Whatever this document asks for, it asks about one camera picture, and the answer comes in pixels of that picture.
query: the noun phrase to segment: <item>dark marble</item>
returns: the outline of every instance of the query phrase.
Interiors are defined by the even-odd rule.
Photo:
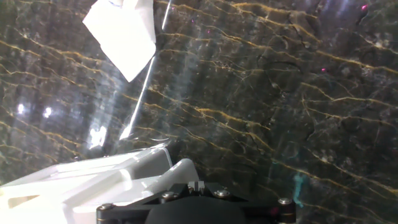
[[[398,223],[397,1],[155,1],[131,83],[82,24],[94,2],[0,2],[0,184],[166,143],[299,223]]]

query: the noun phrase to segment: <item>gold vein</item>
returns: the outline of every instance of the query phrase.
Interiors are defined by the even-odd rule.
[[[375,99],[362,99],[362,98],[355,98],[355,97],[348,97],[348,96],[342,97],[342,98],[337,98],[337,99],[336,99],[336,98],[333,98],[333,97],[327,95],[324,91],[322,91],[322,90],[321,90],[319,87],[317,87],[317,86],[313,86],[313,85],[310,85],[310,84],[304,83],[304,82],[301,83],[301,85],[304,85],[304,86],[313,88],[313,89],[315,89],[315,90],[318,90],[320,93],[322,93],[322,95],[324,95],[325,97],[327,97],[329,100],[331,100],[331,101],[333,101],[333,102],[343,101],[343,100],[369,101],[369,102],[372,102],[372,103],[379,103],[379,104],[381,104],[381,105],[388,106],[388,107],[392,107],[392,108],[396,108],[396,107],[397,107],[397,106],[390,105],[390,104],[388,104],[388,103],[385,103],[385,102],[382,102],[382,101],[379,101],[379,100],[375,100]]]

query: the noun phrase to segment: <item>pink light spot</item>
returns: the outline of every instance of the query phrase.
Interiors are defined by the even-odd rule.
[[[279,208],[275,207],[275,208],[272,208],[269,213],[271,215],[275,216],[278,214],[278,212],[279,212]]]

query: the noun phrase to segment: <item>screw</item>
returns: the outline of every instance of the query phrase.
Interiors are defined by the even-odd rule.
[[[288,204],[292,203],[292,199],[289,199],[289,198],[280,198],[280,199],[278,200],[278,202],[279,202],[281,205],[288,205]]]
[[[227,190],[217,190],[214,194],[219,198],[226,198],[230,195],[229,191]]]
[[[168,200],[168,199],[175,199],[175,198],[177,198],[178,197],[178,194],[177,193],[174,193],[174,192],[164,192],[163,194],[162,194],[162,198],[164,198],[164,199],[166,199],[166,200]]]
[[[114,207],[115,207],[115,205],[112,204],[112,203],[105,203],[105,204],[99,206],[98,209],[99,210],[109,210],[109,209],[112,209]]]

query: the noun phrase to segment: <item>metal screw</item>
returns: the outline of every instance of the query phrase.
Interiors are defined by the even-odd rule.
[[[162,198],[168,200],[168,199],[173,199],[173,198],[177,198],[178,194],[174,193],[174,192],[164,192],[162,194]]]
[[[230,195],[229,191],[227,190],[217,190],[216,192],[214,192],[214,194],[220,198],[225,198]]]
[[[278,202],[279,202],[281,205],[288,205],[288,204],[292,203],[292,199],[289,199],[289,198],[280,198],[280,199],[278,200]]]
[[[112,203],[105,203],[105,204],[99,206],[98,209],[100,209],[100,210],[109,210],[109,209],[112,209],[114,207],[115,207],[115,205],[112,204]]]

